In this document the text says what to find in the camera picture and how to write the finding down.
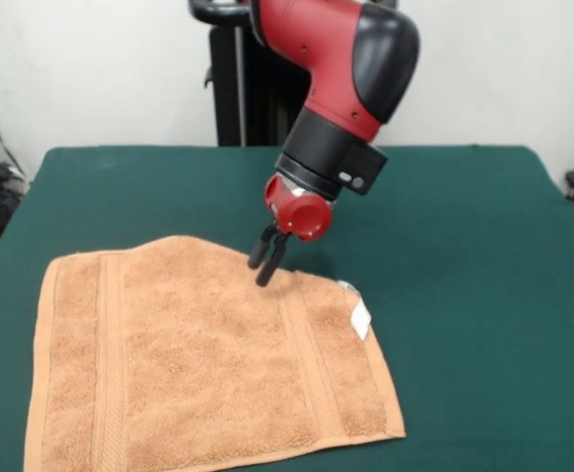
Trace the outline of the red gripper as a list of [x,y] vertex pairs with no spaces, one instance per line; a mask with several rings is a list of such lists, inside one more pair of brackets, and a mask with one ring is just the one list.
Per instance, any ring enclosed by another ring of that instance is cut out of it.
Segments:
[[[275,239],[274,250],[259,270],[256,284],[265,287],[279,268],[286,253],[286,234],[292,234],[303,241],[320,238],[332,222],[333,201],[328,201],[316,192],[302,188],[282,174],[274,174],[266,183],[264,202],[274,217],[278,229],[284,233]],[[266,226],[254,245],[248,267],[258,268],[264,261],[273,238],[273,226]]]

